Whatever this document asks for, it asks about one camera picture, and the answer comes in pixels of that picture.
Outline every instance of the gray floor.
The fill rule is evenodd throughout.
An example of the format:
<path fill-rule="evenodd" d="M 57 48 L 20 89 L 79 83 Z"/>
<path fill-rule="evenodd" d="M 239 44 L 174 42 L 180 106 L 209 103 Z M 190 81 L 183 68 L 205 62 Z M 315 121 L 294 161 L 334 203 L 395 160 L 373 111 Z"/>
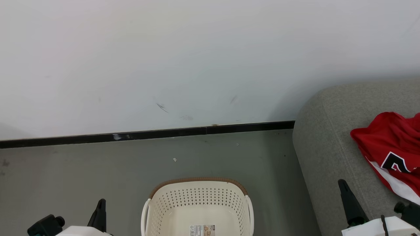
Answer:
<path fill-rule="evenodd" d="M 86 225 L 107 200 L 108 232 L 140 235 L 160 182 L 219 176 L 239 181 L 255 210 L 255 236 L 320 235 L 291 141 L 292 130 L 0 150 L 0 229 L 27 235 L 48 214 Z"/>

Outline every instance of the red jersey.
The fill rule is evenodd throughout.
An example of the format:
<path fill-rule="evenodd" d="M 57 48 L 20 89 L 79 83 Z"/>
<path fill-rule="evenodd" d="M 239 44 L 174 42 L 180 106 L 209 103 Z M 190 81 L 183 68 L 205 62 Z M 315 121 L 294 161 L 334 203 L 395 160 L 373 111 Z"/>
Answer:
<path fill-rule="evenodd" d="M 420 205 L 420 113 L 384 112 L 350 136 L 388 189 Z"/>

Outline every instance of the basket bottom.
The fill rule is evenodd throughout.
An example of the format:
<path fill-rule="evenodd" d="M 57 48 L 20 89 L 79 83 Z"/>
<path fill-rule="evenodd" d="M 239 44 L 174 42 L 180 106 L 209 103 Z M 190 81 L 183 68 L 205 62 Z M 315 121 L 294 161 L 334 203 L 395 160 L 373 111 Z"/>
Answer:
<path fill-rule="evenodd" d="M 178 207 L 165 213 L 162 219 L 161 235 L 196 236 L 191 226 L 214 225 L 215 231 L 202 236 L 244 236 L 239 227 L 239 217 L 231 209 L 222 206 Z"/>

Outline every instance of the basket rim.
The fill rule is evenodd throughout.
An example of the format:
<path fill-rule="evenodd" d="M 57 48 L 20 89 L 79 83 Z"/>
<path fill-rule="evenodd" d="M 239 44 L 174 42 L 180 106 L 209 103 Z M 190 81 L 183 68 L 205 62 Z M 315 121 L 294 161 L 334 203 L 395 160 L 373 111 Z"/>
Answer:
<path fill-rule="evenodd" d="M 149 198 L 152 199 L 155 193 L 162 187 L 169 185 L 169 184 L 178 184 L 178 183 L 185 183 L 185 182 L 198 182 L 198 181 L 216 181 L 216 182 L 228 182 L 234 184 L 239 187 L 239 189 L 244 193 L 244 195 L 248 195 L 247 190 L 240 184 L 238 181 L 230 179 L 230 178 L 222 178 L 222 177 L 198 177 L 198 178 L 179 178 L 179 179 L 172 179 L 165 182 L 160 183 L 157 185 L 153 191 L 150 193 Z"/>

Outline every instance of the sofa seam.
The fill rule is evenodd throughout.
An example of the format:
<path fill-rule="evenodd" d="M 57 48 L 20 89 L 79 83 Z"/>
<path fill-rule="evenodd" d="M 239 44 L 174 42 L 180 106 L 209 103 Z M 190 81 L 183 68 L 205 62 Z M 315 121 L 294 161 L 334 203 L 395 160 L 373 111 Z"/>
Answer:
<path fill-rule="evenodd" d="M 357 193 L 359 194 L 359 196 L 361 196 L 361 197 L 362 197 L 362 200 L 363 200 L 364 206 L 367 206 L 367 202 L 366 202 L 366 199 L 365 199 L 364 194 L 363 194 L 363 193 L 362 193 L 362 191 L 361 191 L 360 185 L 359 185 L 359 183 L 358 183 L 357 181 L 355 181 L 355 178 L 354 178 L 355 174 L 354 174 L 354 172 L 353 172 L 352 165 L 350 164 L 350 162 L 349 162 L 349 159 L 348 159 L 347 155 L 346 155 L 346 154 L 344 154 L 342 144 L 341 144 L 341 142 L 340 142 L 340 140 L 339 140 L 339 138 L 338 138 L 338 136 L 337 136 L 337 133 L 335 132 L 335 130 L 334 130 L 333 126 L 332 126 L 332 123 L 331 123 L 331 120 L 330 120 L 330 116 L 329 116 L 329 115 L 328 115 L 328 113 L 326 112 L 326 109 L 325 109 L 325 106 L 324 106 L 323 95 L 322 95 L 322 94 L 320 94 L 320 100 L 321 100 L 322 110 L 323 110 L 323 112 L 324 112 L 325 116 L 327 117 L 328 126 L 331 128 L 331 130 L 332 130 L 332 132 L 333 132 L 334 139 L 335 139 L 335 141 L 336 141 L 336 144 L 337 144 L 337 145 L 338 145 L 338 147 L 339 147 L 339 152 L 341 153 L 341 155 L 342 155 L 343 157 L 345 157 L 345 158 L 344 158 L 344 159 L 345 159 L 345 162 L 344 162 L 344 163 L 345 163 L 345 165 L 346 165 L 346 168 L 348 169 L 348 173 L 349 173 L 349 174 L 351 174 L 351 178 L 352 178 L 353 184 L 354 184 L 354 185 L 356 185 L 356 191 L 357 191 Z M 372 218 L 372 217 L 373 217 L 372 212 L 370 211 L 370 209 L 369 209 L 369 208 L 368 208 L 367 210 L 368 210 L 368 212 L 369 212 L 370 218 Z"/>

